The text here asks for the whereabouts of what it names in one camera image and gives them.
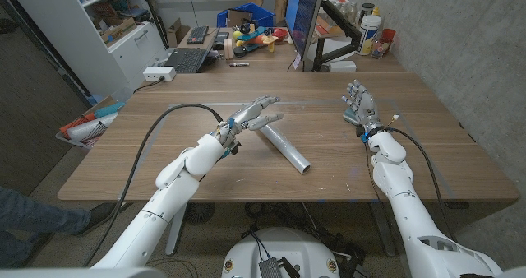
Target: red cup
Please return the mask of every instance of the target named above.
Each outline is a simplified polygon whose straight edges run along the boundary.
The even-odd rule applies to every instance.
[[[384,29],[381,33],[381,38],[382,39],[389,39],[391,44],[389,44],[389,47],[387,47],[387,50],[384,52],[384,55],[386,55],[389,50],[391,49],[391,45],[393,43],[393,38],[395,37],[395,34],[396,34],[396,31],[395,30],[392,30],[392,29]]]

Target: keyboard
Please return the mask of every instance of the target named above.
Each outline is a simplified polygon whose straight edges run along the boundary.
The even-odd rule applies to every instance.
[[[205,49],[175,49],[164,65],[176,73],[196,73],[205,56]]]
[[[190,36],[188,36],[187,44],[203,44],[207,32],[208,26],[194,27],[194,29],[191,30]]]

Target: white bottle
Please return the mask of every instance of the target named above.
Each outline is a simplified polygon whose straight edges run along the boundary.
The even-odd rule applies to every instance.
[[[364,16],[362,24],[360,25],[360,32],[362,32],[362,38],[360,44],[356,50],[358,55],[368,55],[372,48],[372,39],[378,31],[380,26],[381,18],[378,16]]]

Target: table leg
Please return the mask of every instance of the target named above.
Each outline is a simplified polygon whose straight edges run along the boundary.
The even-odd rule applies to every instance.
[[[376,227],[378,228],[378,234],[380,235],[385,255],[388,257],[395,257],[395,242],[393,241],[387,215],[385,215],[381,203],[369,203],[369,207],[371,208],[372,216],[375,218]]]
[[[166,247],[164,248],[164,253],[166,255],[172,255],[175,253],[175,249],[178,244],[179,235],[181,234],[182,221],[184,220],[184,215],[187,212],[187,204],[181,207],[181,210],[176,213],[172,218],[172,227],[170,228],[170,235],[168,236],[168,241],[166,242]]]

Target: marker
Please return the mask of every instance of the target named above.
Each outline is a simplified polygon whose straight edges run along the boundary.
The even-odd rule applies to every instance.
[[[230,67],[248,66],[250,63],[230,63]]]

